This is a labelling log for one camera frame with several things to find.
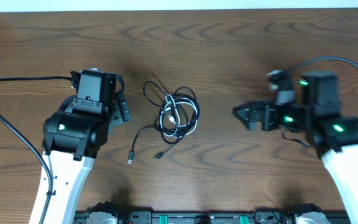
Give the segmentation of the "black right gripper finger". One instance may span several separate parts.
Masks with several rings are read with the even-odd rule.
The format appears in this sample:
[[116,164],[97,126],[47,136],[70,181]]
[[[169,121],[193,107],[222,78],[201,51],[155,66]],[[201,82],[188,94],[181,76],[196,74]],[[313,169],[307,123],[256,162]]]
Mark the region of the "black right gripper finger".
[[266,105],[271,104],[270,101],[248,101],[247,103],[241,104],[233,108],[233,112],[241,111],[241,110],[262,110]]
[[249,131],[255,131],[258,122],[263,122],[262,108],[243,108],[233,109],[234,116],[238,118]]

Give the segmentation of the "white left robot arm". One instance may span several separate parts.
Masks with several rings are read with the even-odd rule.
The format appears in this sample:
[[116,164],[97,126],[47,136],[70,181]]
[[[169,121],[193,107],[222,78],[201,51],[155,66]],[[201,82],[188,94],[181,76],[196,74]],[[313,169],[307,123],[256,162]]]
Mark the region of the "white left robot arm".
[[114,126],[131,116],[122,77],[98,70],[72,71],[74,96],[44,122],[43,159],[30,223],[72,223],[81,190]]

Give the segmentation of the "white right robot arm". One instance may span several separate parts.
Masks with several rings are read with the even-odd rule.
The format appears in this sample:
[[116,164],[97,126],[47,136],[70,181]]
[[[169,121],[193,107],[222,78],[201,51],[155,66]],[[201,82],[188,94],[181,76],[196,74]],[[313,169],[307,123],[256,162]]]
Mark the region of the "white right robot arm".
[[302,74],[301,102],[289,72],[269,73],[268,81],[277,97],[249,101],[233,109],[244,126],[253,131],[276,129],[304,133],[306,143],[316,149],[319,159],[332,177],[351,223],[358,223],[358,118],[341,113],[339,80],[330,71]]

